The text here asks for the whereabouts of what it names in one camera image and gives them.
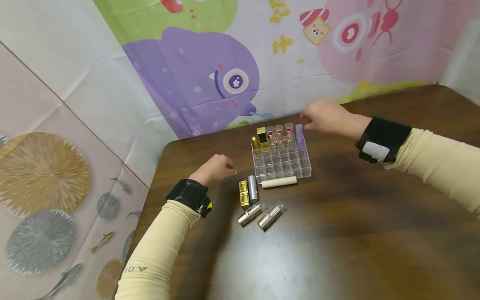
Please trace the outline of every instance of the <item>black wrist strap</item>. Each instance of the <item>black wrist strap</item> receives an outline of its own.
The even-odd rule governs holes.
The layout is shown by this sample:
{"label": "black wrist strap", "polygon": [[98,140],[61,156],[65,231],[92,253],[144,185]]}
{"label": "black wrist strap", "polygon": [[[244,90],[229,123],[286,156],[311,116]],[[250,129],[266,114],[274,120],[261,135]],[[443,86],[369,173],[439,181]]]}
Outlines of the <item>black wrist strap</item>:
{"label": "black wrist strap", "polygon": [[355,145],[359,157],[370,163],[395,162],[411,130],[410,126],[374,116]]}
{"label": "black wrist strap", "polygon": [[207,196],[208,188],[191,179],[182,179],[167,195],[167,200],[178,201],[185,204],[202,218],[212,210],[212,202]]}

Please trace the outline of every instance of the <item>fist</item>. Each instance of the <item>fist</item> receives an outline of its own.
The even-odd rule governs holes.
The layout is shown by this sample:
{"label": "fist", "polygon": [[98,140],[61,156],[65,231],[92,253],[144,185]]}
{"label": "fist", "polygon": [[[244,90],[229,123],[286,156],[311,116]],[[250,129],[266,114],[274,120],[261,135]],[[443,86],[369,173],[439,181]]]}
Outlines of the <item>fist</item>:
{"label": "fist", "polygon": [[233,161],[225,155],[215,154],[198,170],[196,170],[188,179],[195,180],[204,186],[211,182],[223,180],[226,177],[237,174]]}
{"label": "fist", "polygon": [[371,118],[348,112],[336,101],[323,97],[310,103],[300,114],[307,130],[340,134],[359,140]]}

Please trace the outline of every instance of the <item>brown table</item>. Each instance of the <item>brown table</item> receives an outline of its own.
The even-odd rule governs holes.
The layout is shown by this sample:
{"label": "brown table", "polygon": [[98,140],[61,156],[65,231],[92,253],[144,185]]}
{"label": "brown table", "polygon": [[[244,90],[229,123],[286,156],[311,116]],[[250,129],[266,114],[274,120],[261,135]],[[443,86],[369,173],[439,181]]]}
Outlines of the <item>brown table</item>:
{"label": "brown table", "polygon": [[[345,107],[480,146],[480,108],[446,87]],[[255,128],[297,120],[165,147],[132,249],[170,189],[213,154],[231,157],[239,171],[210,188],[214,209],[186,236],[172,299],[480,299],[480,221],[419,178],[358,159],[354,143],[342,137],[306,132],[312,176],[297,185],[259,187],[269,207],[281,200],[288,211],[266,233],[256,222],[242,228],[238,182],[253,173]]]}

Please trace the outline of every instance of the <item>yellow cartoon character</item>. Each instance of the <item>yellow cartoon character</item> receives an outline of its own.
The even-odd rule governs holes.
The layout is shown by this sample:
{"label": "yellow cartoon character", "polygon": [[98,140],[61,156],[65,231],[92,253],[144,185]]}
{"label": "yellow cartoon character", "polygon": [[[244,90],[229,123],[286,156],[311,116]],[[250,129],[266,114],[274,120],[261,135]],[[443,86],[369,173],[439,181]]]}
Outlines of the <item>yellow cartoon character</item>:
{"label": "yellow cartoon character", "polygon": [[313,11],[307,11],[300,15],[300,22],[303,25],[303,34],[307,39],[319,45],[331,28],[325,23],[328,19],[329,11],[324,8],[317,8]]}

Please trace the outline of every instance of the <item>arm sleeve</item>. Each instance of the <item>arm sleeve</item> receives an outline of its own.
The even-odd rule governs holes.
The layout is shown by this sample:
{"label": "arm sleeve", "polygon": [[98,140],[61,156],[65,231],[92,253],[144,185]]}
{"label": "arm sleeve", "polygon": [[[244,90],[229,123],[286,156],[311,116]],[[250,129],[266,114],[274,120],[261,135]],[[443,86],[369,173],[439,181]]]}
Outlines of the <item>arm sleeve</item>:
{"label": "arm sleeve", "polygon": [[185,233],[200,215],[168,200],[125,265],[115,300],[168,299],[172,267]]}
{"label": "arm sleeve", "polygon": [[480,215],[480,148],[414,128],[385,168],[415,174]]}

